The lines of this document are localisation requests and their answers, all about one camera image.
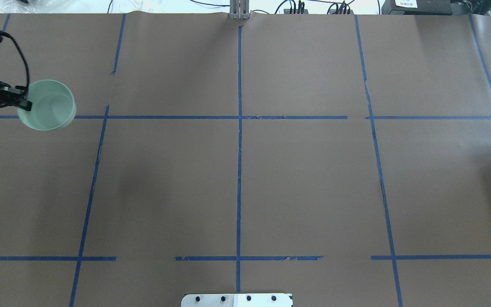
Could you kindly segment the black desktop box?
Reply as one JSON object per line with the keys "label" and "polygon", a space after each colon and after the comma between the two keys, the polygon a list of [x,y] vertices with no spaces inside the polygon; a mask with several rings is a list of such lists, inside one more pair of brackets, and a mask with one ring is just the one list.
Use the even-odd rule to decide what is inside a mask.
{"label": "black desktop box", "polygon": [[450,0],[386,0],[382,15],[452,15]]}

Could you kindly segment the aluminium frame post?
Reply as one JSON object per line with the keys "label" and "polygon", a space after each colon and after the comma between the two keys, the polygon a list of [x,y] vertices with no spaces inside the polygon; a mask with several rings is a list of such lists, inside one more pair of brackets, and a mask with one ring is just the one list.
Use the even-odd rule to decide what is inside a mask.
{"label": "aluminium frame post", "polygon": [[250,17],[250,0],[229,1],[229,18],[231,20],[247,20]]}

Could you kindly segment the white pedestal column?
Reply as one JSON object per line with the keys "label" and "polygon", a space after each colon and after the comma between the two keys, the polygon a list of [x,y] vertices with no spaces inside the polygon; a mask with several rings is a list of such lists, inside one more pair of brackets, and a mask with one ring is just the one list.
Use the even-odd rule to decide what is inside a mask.
{"label": "white pedestal column", "polygon": [[182,307],[292,307],[288,293],[227,293],[185,295]]}

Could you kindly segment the mint green bowl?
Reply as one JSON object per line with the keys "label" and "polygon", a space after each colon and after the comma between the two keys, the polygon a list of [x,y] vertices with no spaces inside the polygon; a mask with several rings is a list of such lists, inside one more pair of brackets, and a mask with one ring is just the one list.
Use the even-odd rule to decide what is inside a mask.
{"label": "mint green bowl", "polygon": [[67,127],[75,118],[77,107],[73,93],[62,82],[40,80],[29,86],[27,100],[30,111],[17,110],[20,121],[38,131],[59,130]]}

